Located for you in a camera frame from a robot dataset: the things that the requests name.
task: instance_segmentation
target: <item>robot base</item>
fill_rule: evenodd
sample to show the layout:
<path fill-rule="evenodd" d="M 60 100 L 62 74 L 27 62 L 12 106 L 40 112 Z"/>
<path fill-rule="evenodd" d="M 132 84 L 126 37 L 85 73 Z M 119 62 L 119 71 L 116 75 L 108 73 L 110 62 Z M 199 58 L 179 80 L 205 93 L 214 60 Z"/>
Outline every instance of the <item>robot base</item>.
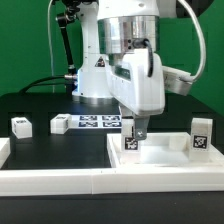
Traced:
<path fill-rule="evenodd" d="M 84 97 L 78 94 L 73 94 L 72 99 L 75 102 L 93 104 L 93 105 L 110 105 L 118 103 L 117 100 L 113 97 L 111 98 Z"/>

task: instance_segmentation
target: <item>white block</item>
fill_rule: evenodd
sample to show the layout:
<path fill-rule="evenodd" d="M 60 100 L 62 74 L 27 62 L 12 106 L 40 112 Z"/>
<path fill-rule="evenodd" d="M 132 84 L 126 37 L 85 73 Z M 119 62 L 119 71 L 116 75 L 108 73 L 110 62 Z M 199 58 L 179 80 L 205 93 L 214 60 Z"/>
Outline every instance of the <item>white block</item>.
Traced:
<path fill-rule="evenodd" d="M 0 138 L 0 168 L 5 163 L 10 154 L 9 138 Z"/>
<path fill-rule="evenodd" d="M 72 116 L 70 114 L 58 114 L 51 120 L 51 133 L 64 134 L 70 127 Z"/>
<path fill-rule="evenodd" d="M 209 161 L 212 136 L 212 119 L 193 118 L 189 158 L 193 161 Z"/>
<path fill-rule="evenodd" d="M 117 169 L 92 170 L 92 194 L 125 193 L 127 175 Z"/>
<path fill-rule="evenodd" d="M 32 124 L 25 117 L 15 117 L 11 119 L 12 132 L 20 138 L 32 137 Z"/>

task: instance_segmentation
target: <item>green wall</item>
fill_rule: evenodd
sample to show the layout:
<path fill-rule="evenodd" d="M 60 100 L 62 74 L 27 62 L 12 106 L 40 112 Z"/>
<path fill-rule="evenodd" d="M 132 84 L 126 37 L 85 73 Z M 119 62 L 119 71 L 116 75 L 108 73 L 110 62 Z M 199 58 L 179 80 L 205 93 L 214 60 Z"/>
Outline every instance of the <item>green wall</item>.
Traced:
<path fill-rule="evenodd" d="M 47 36 L 49 0 L 0 1 L 0 95 L 17 92 L 37 79 L 51 75 Z M 224 13 L 223 0 L 215 0 L 199 21 L 207 44 L 207 65 L 203 77 L 195 83 L 191 94 L 224 115 Z M 63 6 L 52 9 L 52 40 L 55 74 L 67 72 L 60 32 L 54 22 Z M 80 24 L 68 27 L 75 65 L 82 64 Z M 199 63 L 198 40 L 190 19 L 160 21 L 159 54 L 164 65 L 194 74 Z M 34 88 L 32 91 L 52 91 Z"/>

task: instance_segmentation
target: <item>small white cube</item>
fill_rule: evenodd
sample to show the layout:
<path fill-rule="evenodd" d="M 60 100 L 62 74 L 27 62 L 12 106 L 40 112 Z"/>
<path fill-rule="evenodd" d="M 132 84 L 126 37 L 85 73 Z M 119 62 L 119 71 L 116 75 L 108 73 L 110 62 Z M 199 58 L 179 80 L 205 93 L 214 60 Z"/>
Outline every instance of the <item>small white cube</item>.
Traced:
<path fill-rule="evenodd" d="M 193 118 L 191 124 L 190 160 L 209 161 L 212 119 Z"/>
<path fill-rule="evenodd" d="M 25 117 L 11 119 L 12 132 L 18 139 L 32 137 L 32 124 Z"/>
<path fill-rule="evenodd" d="M 72 116 L 70 114 L 58 114 L 51 120 L 51 133 L 64 134 L 71 125 Z"/>

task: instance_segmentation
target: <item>black tabletop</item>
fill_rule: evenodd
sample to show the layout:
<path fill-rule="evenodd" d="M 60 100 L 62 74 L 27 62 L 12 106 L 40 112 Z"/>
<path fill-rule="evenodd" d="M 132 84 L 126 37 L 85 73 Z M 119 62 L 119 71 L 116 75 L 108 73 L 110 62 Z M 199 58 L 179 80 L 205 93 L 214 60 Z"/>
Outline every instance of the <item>black tabletop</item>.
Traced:
<path fill-rule="evenodd" d="M 106 134 L 119 129 L 50 133 L 59 113 L 119 114 L 117 105 L 74 103 L 64 94 L 7 94 L 0 98 L 0 137 L 12 152 L 3 170 L 110 167 Z M 33 138 L 17 139 L 11 118 L 24 116 Z M 212 118 L 212 144 L 224 152 L 224 118 L 191 96 L 166 95 L 162 115 L 152 116 L 149 132 L 190 133 L 193 117 Z M 170 192 L 109 195 L 1 197 L 0 223 L 224 223 L 224 192 Z"/>

